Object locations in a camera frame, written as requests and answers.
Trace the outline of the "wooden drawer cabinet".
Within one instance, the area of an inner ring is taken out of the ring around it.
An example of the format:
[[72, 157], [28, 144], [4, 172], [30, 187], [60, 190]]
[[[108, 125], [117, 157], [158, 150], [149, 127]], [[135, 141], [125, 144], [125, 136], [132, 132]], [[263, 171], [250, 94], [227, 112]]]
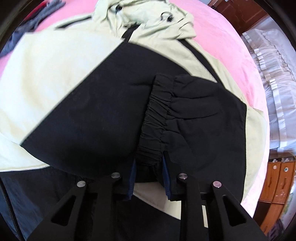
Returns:
[[253, 219], [265, 235], [271, 232], [287, 205], [295, 177], [295, 159], [274, 159], [267, 164], [263, 189]]

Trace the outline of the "white lace covered furniture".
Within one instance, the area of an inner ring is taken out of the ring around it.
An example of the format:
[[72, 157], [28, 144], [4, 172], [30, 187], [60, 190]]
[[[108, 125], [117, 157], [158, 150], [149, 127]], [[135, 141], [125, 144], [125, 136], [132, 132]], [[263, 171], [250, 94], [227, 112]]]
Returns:
[[265, 91], [270, 155], [295, 155], [295, 49], [283, 30], [268, 16], [241, 38], [260, 74]]

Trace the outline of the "green and black hooded jacket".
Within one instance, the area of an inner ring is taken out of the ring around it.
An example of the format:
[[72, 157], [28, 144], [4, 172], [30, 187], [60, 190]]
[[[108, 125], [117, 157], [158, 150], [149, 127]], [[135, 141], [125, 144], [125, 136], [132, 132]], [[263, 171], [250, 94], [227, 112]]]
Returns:
[[163, 155], [240, 202], [263, 149], [263, 116], [195, 41], [169, 1], [98, 1], [95, 11], [24, 34], [1, 76], [1, 135], [20, 171], [1, 172], [1, 240], [29, 240], [80, 181], [127, 169], [117, 240], [180, 240], [181, 202]]

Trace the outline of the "pink bed blanket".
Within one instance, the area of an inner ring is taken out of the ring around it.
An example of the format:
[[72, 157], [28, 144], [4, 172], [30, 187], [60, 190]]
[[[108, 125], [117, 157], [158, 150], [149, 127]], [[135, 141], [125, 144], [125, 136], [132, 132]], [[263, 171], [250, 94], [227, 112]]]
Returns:
[[[73, 16], [87, 15], [94, 11], [97, 1], [65, 2], [66, 6], [44, 20], [37, 31]], [[199, 1], [171, 2], [193, 14], [194, 30], [197, 34], [194, 40], [224, 64], [248, 103], [263, 116], [263, 149], [255, 149], [258, 152], [253, 155], [252, 163], [247, 165], [247, 191], [241, 203], [245, 210], [253, 215], [266, 176], [270, 130], [266, 99], [258, 70], [244, 42], [224, 16]], [[17, 151], [16, 156], [13, 156], [15, 154], [6, 150], [10, 144], [11, 142], [7, 142], [1, 135], [1, 172], [21, 170], [17, 167], [17, 158], [25, 151]]]

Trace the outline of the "stack of folded dark clothes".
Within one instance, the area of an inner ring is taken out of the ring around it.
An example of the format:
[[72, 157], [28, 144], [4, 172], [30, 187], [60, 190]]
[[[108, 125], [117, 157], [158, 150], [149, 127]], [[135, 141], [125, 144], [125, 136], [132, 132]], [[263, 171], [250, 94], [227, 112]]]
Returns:
[[1, 51], [1, 57], [13, 51], [21, 37], [27, 32], [34, 32], [40, 23], [66, 4], [65, 1], [43, 1], [14, 30]]

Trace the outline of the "dark wooden door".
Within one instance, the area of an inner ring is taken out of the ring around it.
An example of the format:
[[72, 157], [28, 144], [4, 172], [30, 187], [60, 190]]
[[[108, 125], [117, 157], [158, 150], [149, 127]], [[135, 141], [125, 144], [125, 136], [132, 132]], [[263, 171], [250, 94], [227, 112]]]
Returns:
[[240, 35], [269, 16], [253, 0], [216, 0], [210, 1], [208, 6], [223, 15]]

